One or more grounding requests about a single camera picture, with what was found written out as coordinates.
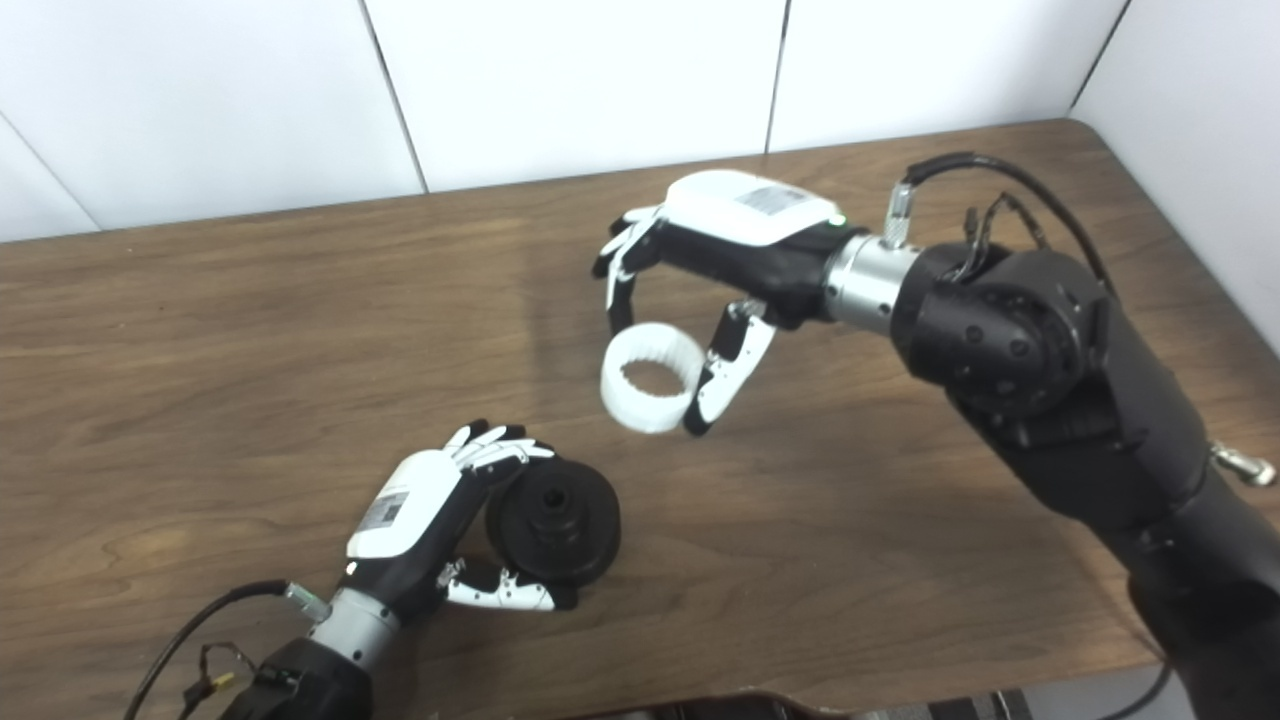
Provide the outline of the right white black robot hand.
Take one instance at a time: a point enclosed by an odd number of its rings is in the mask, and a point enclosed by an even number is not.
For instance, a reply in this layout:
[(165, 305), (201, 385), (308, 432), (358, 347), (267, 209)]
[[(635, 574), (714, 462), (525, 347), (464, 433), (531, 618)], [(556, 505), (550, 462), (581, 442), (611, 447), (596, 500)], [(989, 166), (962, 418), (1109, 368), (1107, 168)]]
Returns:
[[(611, 225), (591, 274), (605, 282), (611, 342), (600, 395), (622, 427), (704, 436), (762, 364), (778, 331), (828, 322), (827, 277), (867, 237), (819, 195), (741, 170), (700, 170)], [(634, 313), (639, 277), (668, 265), (730, 287), (708, 346)]]

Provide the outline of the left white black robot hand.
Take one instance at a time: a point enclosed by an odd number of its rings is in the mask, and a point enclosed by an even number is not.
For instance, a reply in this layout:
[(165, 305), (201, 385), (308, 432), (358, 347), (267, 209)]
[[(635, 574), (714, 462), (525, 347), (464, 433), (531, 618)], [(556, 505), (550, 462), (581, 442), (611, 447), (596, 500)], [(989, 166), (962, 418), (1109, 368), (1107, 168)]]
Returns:
[(348, 539), (339, 583), (387, 609), (402, 626), (447, 601), (475, 607), (568, 611), (579, 592), (525, 571), (499, 569), (484, 582), (458, 579), (456, 548), (499, 486), (557, 459), (521, 425), (477, 419), (440, 448), (402, 460)]

